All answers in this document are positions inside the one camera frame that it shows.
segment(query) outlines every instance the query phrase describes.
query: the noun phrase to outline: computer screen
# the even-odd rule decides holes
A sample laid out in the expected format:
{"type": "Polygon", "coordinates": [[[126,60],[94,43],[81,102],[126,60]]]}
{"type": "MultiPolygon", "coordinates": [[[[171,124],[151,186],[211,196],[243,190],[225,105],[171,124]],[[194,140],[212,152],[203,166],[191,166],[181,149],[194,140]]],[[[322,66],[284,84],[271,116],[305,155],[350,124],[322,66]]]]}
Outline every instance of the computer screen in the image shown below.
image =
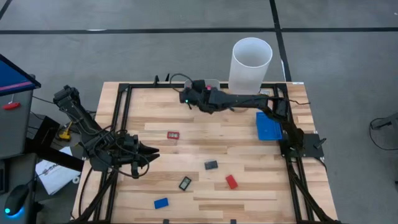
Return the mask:
{"type": "Polygon", "coordinates": [[[40,87],[38,81],[0,54],[0,96],[40,87]]]}

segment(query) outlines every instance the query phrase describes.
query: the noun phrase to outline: computer mouse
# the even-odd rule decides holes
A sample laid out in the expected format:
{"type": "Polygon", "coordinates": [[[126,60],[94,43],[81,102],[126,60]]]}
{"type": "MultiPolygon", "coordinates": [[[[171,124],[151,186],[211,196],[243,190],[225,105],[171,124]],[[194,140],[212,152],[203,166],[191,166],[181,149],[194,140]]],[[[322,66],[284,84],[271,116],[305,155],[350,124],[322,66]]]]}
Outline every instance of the computer mouse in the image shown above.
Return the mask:
{"type": "Polygon", "coordinates": [[[4,205],[6,215],[12,216],[17,214],[22,206],[24,206],[28,194],[29,187],[26,184],[15,187],[8,195],[6,204],[4,205]]]}

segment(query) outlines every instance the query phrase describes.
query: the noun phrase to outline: wooden table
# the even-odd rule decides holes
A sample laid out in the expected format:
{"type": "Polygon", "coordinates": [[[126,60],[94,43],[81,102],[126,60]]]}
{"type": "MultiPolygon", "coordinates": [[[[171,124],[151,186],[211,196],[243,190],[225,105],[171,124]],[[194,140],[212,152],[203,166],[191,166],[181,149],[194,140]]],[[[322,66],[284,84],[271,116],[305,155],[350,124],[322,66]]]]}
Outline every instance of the wooden table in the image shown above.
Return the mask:
{"type": "MultiPolygon", "coordinates": [[[[102,127],[111,124],[118,85],[103,85],[96,114],[102,127]]],[[[290,99],[308,101],[303,84],[287,83],[287,87],[290,99]]],[[[238,223],[295,223],[285,161],[276,141],[258,140],[257,111],[228,110],[210,115],[179,103],[178,93],[171,88],[133,89],[127,130],[138,134],[145,145],[159,148],[160,157],[138,180],[119,175],[112,223],[162,223],[163,219],[171,223],[229,223],[231,219],[238,223]],[[167,139],[167,131],[179,131],[180,139],[167,139]],[[217,160],[219,168],[205,170],[203,163],[210,160],[217,160]],[[239,185],[235,190],[230,190],[225,180],[230,174],[239,185]],[[183,192],[178,185],[185,176],[193,181],[183,192]],[[154,201],[165,197],[169,206],[156,210],[154,201]]],[[[314,132],[309,105],[292,103],[292,112],[298,127],[306,133],[314,132]]],[[[326,214],[337,218],[325,168],[311,158],[303,159],[303,163],[310,193],[326,214]]],[[[86,161],[73,208],[75,217],[89,169],[86,161]]],[[[122,170],[130,173],[130,166],[122,170]]],[[[100,176],[100,172],[91,174],[83,208],[96,195],[100,176]]],[[[105,195],[102,218],[107,199],[105,195]]]]}

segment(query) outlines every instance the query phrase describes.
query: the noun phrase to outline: white cup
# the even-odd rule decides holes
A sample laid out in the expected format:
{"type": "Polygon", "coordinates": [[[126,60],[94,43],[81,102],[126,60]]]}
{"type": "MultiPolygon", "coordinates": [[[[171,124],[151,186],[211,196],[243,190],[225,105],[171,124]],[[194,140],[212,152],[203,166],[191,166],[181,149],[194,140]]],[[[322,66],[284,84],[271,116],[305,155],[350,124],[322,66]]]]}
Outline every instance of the white cup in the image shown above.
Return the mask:
{"type": "Polygon", "coordinates": [[[252,95],[260,91],[272,58],[270,45],[258,38],[238,41],[232,49],[228,87],[232,94],[252,95]]]}

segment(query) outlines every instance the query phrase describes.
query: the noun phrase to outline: blue block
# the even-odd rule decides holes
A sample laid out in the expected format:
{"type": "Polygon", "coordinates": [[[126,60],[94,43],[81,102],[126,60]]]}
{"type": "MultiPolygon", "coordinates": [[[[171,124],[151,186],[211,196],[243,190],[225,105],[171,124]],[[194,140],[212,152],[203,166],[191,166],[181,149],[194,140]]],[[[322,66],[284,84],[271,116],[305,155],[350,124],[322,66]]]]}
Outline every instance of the blue block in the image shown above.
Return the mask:
{"type": "Polygon", "coordinates": [[[169,206],[169,201],[167,198],[159,199],[155,201],[155,209],[160,209],[169,206]]]}
{"type": "Polygon", "coordinates": [[[272,141],[282,139],[280,124],[269,119],[262,111],[256,114],[256,125],[259,140],[272,141]]]}

